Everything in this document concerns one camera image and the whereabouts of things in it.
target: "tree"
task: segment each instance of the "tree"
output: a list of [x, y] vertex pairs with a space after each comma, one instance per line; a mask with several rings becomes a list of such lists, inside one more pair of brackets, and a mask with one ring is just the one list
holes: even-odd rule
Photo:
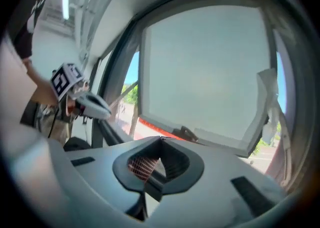
[[[122, 92], [124, 92], [127, 89], [127, 86], [123, 86]], [[133, 107], [133, 116], [131, 120], [131, 127], [129, 131], [129, 135], [134, 137], [136, 125], [138, 122], [138, 86], [135, 86], [124, 98], [125, 103], [134, 104]]]
[[276, 125], [276, 133], [275, 135], [272, 137], [272, 147], [275, 146], [275, 139], [278, 139], [281, 135], [281, 125], [280, 125], [280, 122], [278, 122], [278, 124]]
[[[271, 139], [272, 142], [272, 147], [275, 145], [275, 138], [277, 137], [277, 134], [281, 133], [281, 125], [280, 122], [278, 122], [278, 124], [276, 125], [276, 134], [275, 136]], [[262, 140], [262, 138], [259, 140], [259, 142], [257, 143], [254, 151], [252, 152], [252, 155], [257, 155], [260, 151], [260, 146], [270, 146], [269, 144], [267, 144], [265, 141]]]

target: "handheld controller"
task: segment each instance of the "handheld controller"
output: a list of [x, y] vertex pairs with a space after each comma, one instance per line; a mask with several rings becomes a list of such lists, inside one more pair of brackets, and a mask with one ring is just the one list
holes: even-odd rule
[[[75, 64], [63, 63], [51, 78], [51, 87], [59, 102], [58, 118], [72, 122], [77, 116], [107, 119], [111, 111], [107, 103], [88, 91], [89, 82]], [[68, 108], [73, 100], [75, 105]]]

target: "red mesh pocket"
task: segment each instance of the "red mesh pocket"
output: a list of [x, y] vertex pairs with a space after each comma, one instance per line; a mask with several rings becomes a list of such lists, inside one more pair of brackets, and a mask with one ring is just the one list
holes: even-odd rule
[[128, 168], [138, 178], [146, 182], [155, 170], [158, 160], [147, 157], [133, 157], [128, 162]]

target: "fluorescent light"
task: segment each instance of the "fluorescent light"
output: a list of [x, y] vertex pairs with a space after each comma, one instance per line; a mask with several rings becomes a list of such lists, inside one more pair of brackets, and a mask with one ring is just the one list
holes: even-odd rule
[[62, 15], [64, 19], [69, 19], [69, 0], [62, 0]]

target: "sky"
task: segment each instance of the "sky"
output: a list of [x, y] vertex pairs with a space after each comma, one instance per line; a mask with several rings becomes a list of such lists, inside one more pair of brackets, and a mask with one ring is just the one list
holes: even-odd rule
[[[287, 107], [287, 96], [286, 96], [286, 81], [284, 75], [284, 67], [281, 61], [280, 54], [276, 53], [276, 60], [277, 60], [277, 81], [278, 81], [278, 102], [283, 111], [286, 112]], [[139, 65], [139, 52], [136, 52], [132, 58], [131, 64], [128, 69], [128, 73], [124, 80], [125, 84], [133, 84], [138, 79], [138, 65]]]

